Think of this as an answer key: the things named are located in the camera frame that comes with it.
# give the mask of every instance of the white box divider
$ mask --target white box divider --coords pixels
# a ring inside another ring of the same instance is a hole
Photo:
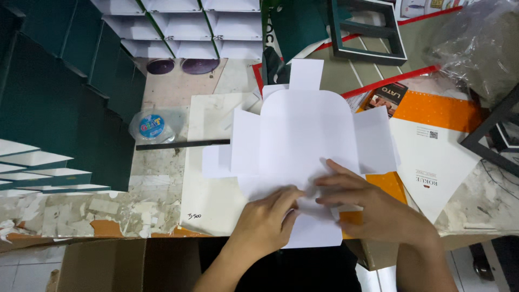
[[[202,11],[192,13],[152,13],[164,39],[180,41],[210,41],[211,31]]]
[[[142,0],[149,12],[200,11],[197,0]]]
[[[103,14],[139,15],[144,13],[136,0],[92,0],[92,3]]]
[[[215,11],[259,11],[259,0],[202,0],[205,10]]]
[[[167,40],[177,58],[218,59],[212,41],[174,41]]]
[[[121,43],[134,57],[173,58],[173,55],[164,41],[121,39]]]
[[[261,14],[256,12],[207,11],[215,39],[262,40]]]
[[[103,15],[103,20],[120,38],[161,39],[152,22],[145,15]]]
[[[260,41],[233,41],[215,40],[216,49],[220,58],[229,59],[261,59],[263,42]]]

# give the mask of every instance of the workbench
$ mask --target workbench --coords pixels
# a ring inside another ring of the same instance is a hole
[[[217,69],[204,75],[185,74],[178,66],[179,60],[176,62],[177,67],[170,73],[148,74],[143,108],[164,108],[175,113],[177,141],[230,138],[230,131],[221,128],[222,119],[239,105],[237,99],[253,98],[249,92],[255,90],[256,80],[251,65],[260,61],[222,59]],[[195,111],[190,111],[192,96],[198,101]],[[261,101],[253,110],[258,111],[260,107]],[[201,152],[201,148],[189,151]],[[177,227],[182,202],[189,196],[186,190],[190,190],[184,188],[182,193],[186,152],[186,149],[136,151],[129,192],[116,197],[107,194],[2,197],[0,222],[9,219],[21,222],[20,228],[14,230],[18,234],[8,236],[11,240],[27,236],[203,236]],[[201,159],[201,155],[190,157]],[[235,183],[232,178],[228,180],[222,185]],[[246,201],[236,196],[237,190],[232,191],[236,209]],[[226,215],[226,209],[218,209],[222,206],[219,196],[225,193],[229,192],[219,190],[209,198],[205,204],[207,214]],[[519,179],[491,163],[480,162],[445,206],[435,226],[441,235],[518,234],[519,227],[515,224],[519,221],[518,198]],[[92,206],[96,199],[103,203],[101,207]],[[227,218],[235,222],[238,215],[235,211]],[[231,231],[231,228],[218,229],[218,226],[205,230],[213,235],[229,235]]]

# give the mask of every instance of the plastic bag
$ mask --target plastic bag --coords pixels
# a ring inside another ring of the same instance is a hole
[[[518,47],[517,1],[482,0],[438,30],[427,58],[479,94],[483,107],[492,108],[519,82]]]
[[[143,110],[135,114],[128,131],[137,144],[172,143],[175,140],[175,132],[170,115],[165,110]]]

